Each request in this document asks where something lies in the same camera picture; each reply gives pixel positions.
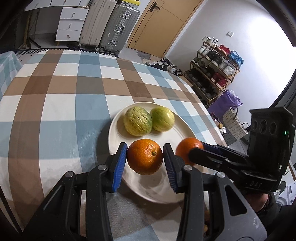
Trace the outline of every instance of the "silver suitcase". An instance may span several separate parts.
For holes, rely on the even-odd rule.
[[[101,38],[100,51],[107,50],[118,55],[123,49],[139,15],[139,10],[117,4]]]
[[[94,0],[92,2],[82,27],[79,44],[98,47],[115,5],[115,0]]]

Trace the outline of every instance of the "basket handle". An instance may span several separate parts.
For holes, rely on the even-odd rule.
[[[237,108],[237,113],[238,113],[238,111],[239,111],[239,110],[238,110],[238,107],[237,107],[236,105],[234,105],[233,107],[236,107],[236,108]],[[232,110],[232,109],[233,109],[233,107],[231,107],[231,108],[230,108],[230,110]],[[236,118],[236,116],[237,116],[237,113],[235,114],[235,117],[233,117],[233,118],[232,118],[233,120]]]
[[[244,122],[243,124],[247,124],[247,125],[248,125],[247,128],[249,128],[249,124],[248,124],[247,122]],[[242,126],[243,124],[241,124],[241,126]],[[247,129],[247,128],[246,128],[246,129]]]

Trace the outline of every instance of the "doormat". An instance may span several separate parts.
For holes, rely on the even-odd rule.
[[[84,49],[69,49],[69,48],[40,48],[40,49],[28,49],[28,50],[15,50],[14,53],[15,53],[15,55],[37,54],[37,53],[39,53],[39,52],[41,52],[41,51],[51,50],[51,49],[75,50],[75,51],[81,51],[81,52],[89,52],[89,53],[103,54],[103,55],[113,56],[113,57],[117,57],[117,58],[118,58],[118,55],[116,55],[116,54],[114,54],[114,53],[89,51],[89,50],[84,50]]]
[[[159,57],[156,57],[154,55],[148,54],[148,53],[144,53],[142,51],[137,51],[137,54],[139,55],[139,57],[141,58],[143,64],[145,64],[146,62],[157,62],[160,60]]]

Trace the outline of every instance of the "door frame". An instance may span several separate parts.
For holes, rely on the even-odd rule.
[[[156,0],[150,0],[150,2],[148,3],[148,5],[146,6],[145,10],[143,11],[142,15],[140,16],[136,26],[134,27],[130,37],[128,38],[127,41],[127,47],[130,47],[131,41],[134,37],[134,35],[136,34],[137,30],[139,29],[144,17],[146,16],[146,14],[148,13],[149,9],[151,8],[152,4],[155,2]],[[195,7],[195,9],[192,11],[192,13],[190,14],[190,16],[188,17],[188,19],[185,21],[185,23],[183,24],[183,26],[180,28],[179,32],[176,34],[176,36],[174,37],[174,39],[172,40],[172,42],[169,44],[168,48],[166,49],[166,51],[164,52],[164,54],[162,55],[162,57],[164,57],[166,55],[166,53],[168,52],[168,50],[170,49],[170,47],[173,45],[174,41],[177,39],[177,37],[179,36],[179,34],[182,32],[183,28],[186,26],[186,24],[188,23],[188,21],[192,18],[192,16],[194,15],[194,13],[197,11],[197,9],[199,9],[199,7],[201,6],[201,4],[203,3],[204,0],[201,0],[199,2],[199,4]]]

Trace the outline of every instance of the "screw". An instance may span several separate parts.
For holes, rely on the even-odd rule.
[[[65,173],[65,177],[72,177],[73,176],[73,172],[68,171]]]
[[[185,166],[183,167],[183,169],[186,170],[186,171],[191,171],[191,170],[192,170],[192,166],[190,166],[190,165],[185,165]]]
[[[105,164],[102,164],[102,165],[99,165],[98,166],[98,169],[103,171],[103,170],[106,170],[107,169],[107,166]]]
[[[224,172],[217,172],[217,176],[220,177],[220,178],[224,178],[225,173]]]

